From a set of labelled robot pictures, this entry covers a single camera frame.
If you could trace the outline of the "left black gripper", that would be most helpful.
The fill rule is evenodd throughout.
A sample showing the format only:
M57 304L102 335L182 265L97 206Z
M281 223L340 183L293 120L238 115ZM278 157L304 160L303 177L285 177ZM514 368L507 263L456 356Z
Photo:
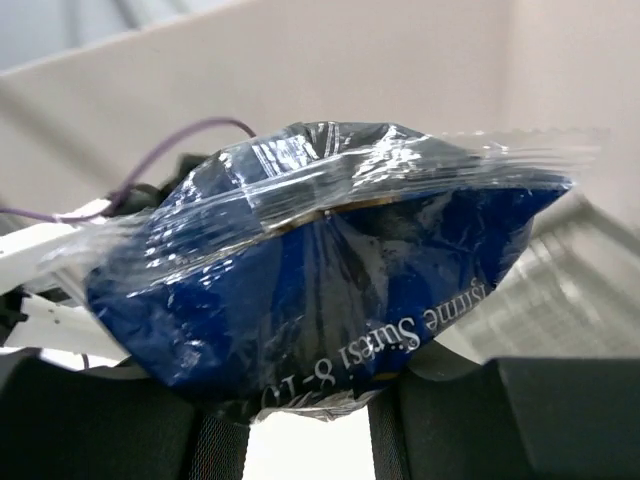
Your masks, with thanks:
M173 176L159 187L147 183L133 184L117 200L117 215L132 215L145 209L157 208L192 170L208 158L204 154L183 154L179 157Z

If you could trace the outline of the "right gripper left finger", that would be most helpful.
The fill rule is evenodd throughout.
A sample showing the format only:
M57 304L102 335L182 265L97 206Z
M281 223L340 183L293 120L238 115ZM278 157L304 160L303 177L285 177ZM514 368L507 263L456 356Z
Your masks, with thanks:
M1 357L4 479L240 479L248 438L123 368Z

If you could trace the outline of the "spaghetti pasta bag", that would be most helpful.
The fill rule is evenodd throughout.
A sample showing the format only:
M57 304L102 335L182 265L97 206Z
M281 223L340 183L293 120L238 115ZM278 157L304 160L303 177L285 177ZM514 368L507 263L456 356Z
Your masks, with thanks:
M111 337L215 415L344 415L496 289L603 138L297 123L214 153L159 206L41 262L82 267Z

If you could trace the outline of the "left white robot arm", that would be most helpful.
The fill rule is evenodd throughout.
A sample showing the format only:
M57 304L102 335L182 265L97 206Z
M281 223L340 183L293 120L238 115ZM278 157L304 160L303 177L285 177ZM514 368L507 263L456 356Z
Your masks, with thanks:
M205 154L183 154L174 175L155 187L128 180L104 198L54 218L18 229L1 220L1 352L32 348L64 351L83 358L122 361L126 353L83 306L84 287L71 265L46 266L45 255L84 229L111 216L138 213L159 205Z

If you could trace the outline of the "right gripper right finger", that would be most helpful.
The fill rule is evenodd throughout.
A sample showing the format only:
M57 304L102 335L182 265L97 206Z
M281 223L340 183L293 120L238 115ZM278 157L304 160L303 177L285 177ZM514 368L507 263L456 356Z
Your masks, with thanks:
M369 405L378 479L636 479L639 363L502 358L415 371Z

